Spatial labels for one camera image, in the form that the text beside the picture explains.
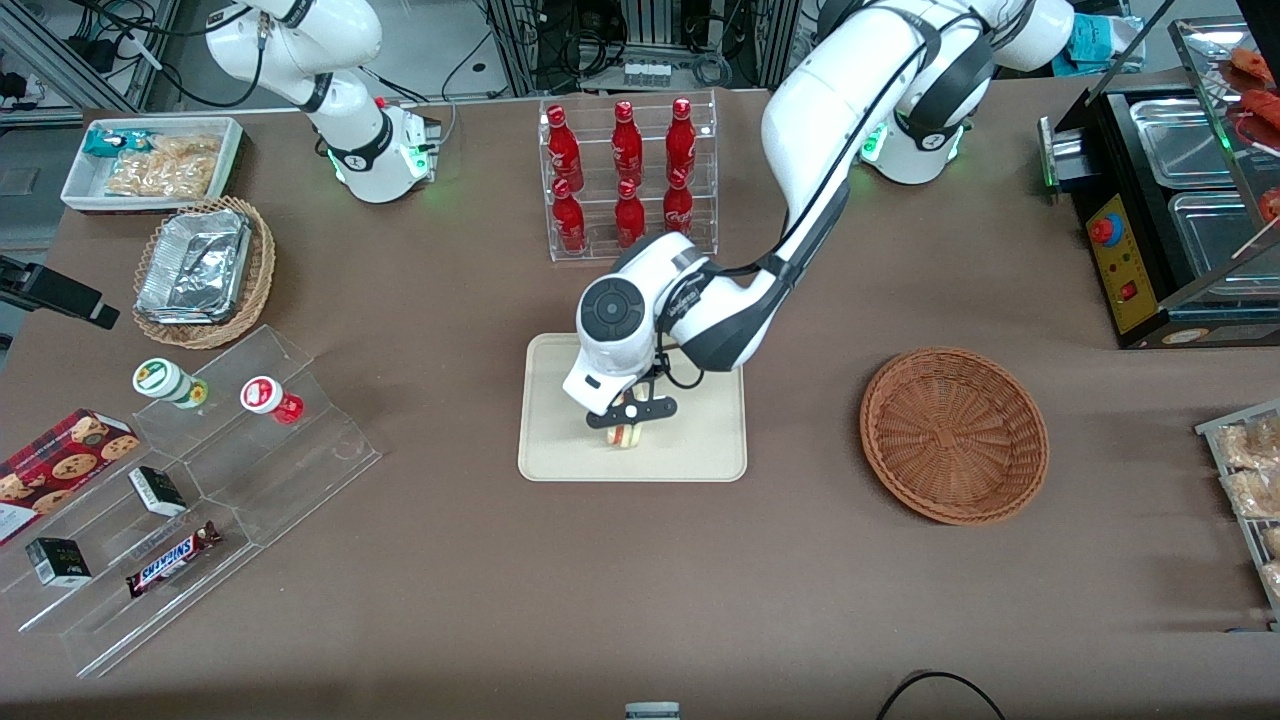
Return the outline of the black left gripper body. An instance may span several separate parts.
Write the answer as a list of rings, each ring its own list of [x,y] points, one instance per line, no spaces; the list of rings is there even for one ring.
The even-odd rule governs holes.
[[[586,425],[602,430],[672,418],[678,411],[678,404],[671,396],[658,395],[655,382],[655,378],[641,378],[618,395],[603,414],[588,413]]]

